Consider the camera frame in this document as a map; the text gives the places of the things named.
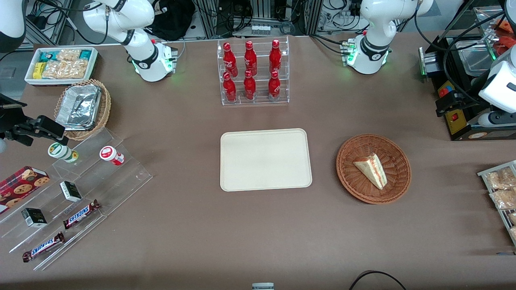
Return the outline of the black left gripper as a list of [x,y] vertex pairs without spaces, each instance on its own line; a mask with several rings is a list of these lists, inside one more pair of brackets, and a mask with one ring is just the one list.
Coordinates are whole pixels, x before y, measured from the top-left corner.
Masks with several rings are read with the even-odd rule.
[[480,114],[484,110],[489,110],[491,106],[489,104],[477,104],[477,103],[466,103],[462,93],[455,90],[449,91],[445,95],[444,101],[435,101],[435,112],[438,118],[444,116],[449,111],[455,110],[459,107],[459,111],[463,114]]

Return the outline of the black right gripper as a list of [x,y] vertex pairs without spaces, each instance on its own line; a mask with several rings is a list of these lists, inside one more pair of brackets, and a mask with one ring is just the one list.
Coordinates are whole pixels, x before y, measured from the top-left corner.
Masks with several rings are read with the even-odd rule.
[[19,102],[4,94],[0,94],[0,133],[2,139],[17,141],[25,146],[31,146],[33,138],[42,137],[54,141],[66,141],[65,128],[49,117],[37,117],[37,129],[34,119],[26,116],[23,107],[26,103]]

